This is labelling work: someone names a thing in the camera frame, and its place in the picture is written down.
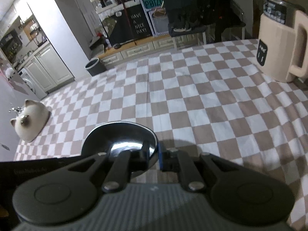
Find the cat figurine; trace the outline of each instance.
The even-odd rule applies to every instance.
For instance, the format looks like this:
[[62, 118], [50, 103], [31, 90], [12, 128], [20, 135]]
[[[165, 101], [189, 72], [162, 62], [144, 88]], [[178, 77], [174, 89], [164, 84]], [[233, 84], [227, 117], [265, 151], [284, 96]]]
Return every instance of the cat figurine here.
[[50, 112], [43, 103], [25, 100], [23, 110], [10, 122], [22, 140], [31, 142], [44, 128], [49, 116]]

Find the checkered blanket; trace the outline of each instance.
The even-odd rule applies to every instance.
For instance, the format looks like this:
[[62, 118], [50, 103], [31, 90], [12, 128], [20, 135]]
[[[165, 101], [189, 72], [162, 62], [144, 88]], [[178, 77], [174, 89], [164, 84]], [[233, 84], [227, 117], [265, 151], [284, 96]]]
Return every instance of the checkered blanket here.
[[[78, 155], [96, 126], [137, 122], [168, 148], [206, 151], [287, 183], [296, 203], [288, 223], [308, 217], [308, 99], [252, 63], [257, 40], [229, 41], [125, 63], [72, 83], [42, 102], [52, 117], [15, 160]], [[156, 164], [137, 182], [174, 182]]]

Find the cat ears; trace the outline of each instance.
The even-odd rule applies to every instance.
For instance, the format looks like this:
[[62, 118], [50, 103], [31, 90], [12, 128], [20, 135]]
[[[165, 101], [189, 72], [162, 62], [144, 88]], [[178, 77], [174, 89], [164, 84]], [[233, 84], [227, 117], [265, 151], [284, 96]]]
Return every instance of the cat ears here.
[[15, 123], [16, 123], [16, 118], [14, 118], [14, 119], [11, 119], [11, 120], [10, 120], [10, 122], [11, 122], [12, 126], [13, 126], [13, 127], [15, 127]]
[[25, 107], [30, 106], [30, 105], [35, 105], [37, 104], [36, 101], [32, 101], [32, 100], [25, 100]]

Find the metal screw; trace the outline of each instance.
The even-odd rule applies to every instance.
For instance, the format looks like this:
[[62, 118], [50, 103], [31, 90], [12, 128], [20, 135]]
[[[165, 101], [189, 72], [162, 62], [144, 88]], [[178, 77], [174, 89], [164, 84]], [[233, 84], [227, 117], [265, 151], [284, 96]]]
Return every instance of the metal screw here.
[[104, 184], [104, 189], [106, 190], [115, 190], [120, 186], [116, 181], [108, 181]]
[[196, 191], [204, 188], [204, 184], [201, 181], [192, 181], [191, 183], [188, 184], [188, 187], [192, 191]]

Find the kettle label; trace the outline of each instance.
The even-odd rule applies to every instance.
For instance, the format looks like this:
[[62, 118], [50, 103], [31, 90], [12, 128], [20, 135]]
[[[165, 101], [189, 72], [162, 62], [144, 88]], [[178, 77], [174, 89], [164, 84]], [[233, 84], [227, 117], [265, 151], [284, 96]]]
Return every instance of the kettle label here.
[[287, 8], [270, 0], [265, 0], [263, 13], [270, 19], [285, 24]]
[[267, 55], [267, 45], [260, 39], [257, 51], [257, 61], [261, 66], [264, 66], [265, 64], [266, 55]]

